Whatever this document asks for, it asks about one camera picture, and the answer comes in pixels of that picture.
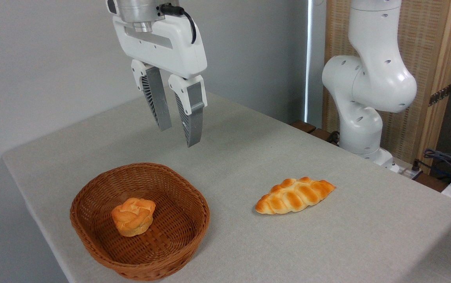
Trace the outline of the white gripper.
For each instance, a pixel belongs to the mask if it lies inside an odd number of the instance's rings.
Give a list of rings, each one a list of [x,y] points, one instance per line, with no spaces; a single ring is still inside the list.
[[[186,17],[166,16],[152,24],[150,33],[136,32],[132,24],[118,16],[113,17],[113,23],[123,51],[133,58],[131,68],[136,85],[159,129],[164,131],[172,126],[160,68],[175,74],[170,75],[169,84],[175,93],[187,146],[199,143],[203,109],[207,106],[200,75],[207,68],[207,59],[199,28],[195,43],[191,43],[193,31]]]

